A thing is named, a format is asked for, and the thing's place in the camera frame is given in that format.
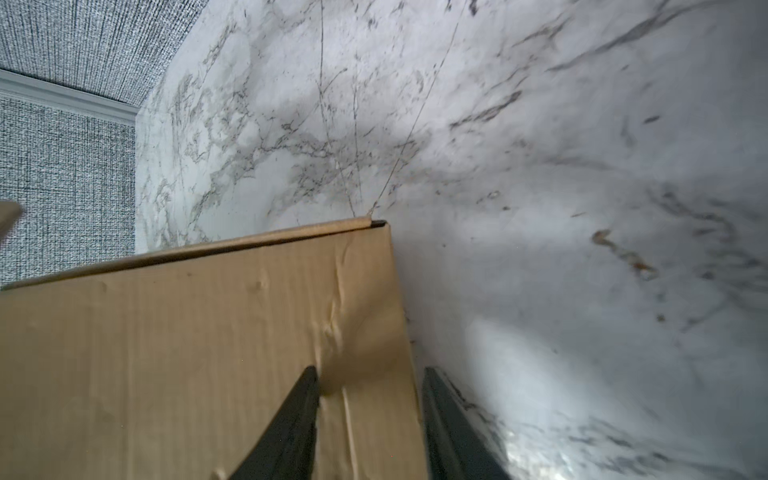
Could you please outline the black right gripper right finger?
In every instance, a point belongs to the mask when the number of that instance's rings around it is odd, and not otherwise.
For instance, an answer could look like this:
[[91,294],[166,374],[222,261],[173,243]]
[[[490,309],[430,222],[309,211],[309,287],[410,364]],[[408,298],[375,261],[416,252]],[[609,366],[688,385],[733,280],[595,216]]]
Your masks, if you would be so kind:
[[432,367],[424,371],[422,405],[431,479],[510,479]]

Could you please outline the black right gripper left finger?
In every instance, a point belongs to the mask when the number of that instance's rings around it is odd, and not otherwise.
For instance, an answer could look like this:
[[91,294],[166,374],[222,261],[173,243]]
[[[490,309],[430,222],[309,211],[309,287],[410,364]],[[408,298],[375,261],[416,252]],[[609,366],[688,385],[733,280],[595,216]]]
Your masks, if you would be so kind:
[[229,479],[310,479],[319,398],[317,369],[308,366]]

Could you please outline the brown cardboard box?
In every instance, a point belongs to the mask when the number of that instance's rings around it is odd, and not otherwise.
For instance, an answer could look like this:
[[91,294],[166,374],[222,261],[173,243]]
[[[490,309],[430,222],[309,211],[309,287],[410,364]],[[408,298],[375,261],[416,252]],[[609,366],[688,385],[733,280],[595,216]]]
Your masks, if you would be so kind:
[[224,479],[297,380],[315,479],[424,479],[390,226],[143,254],[1,291],[5,479]]

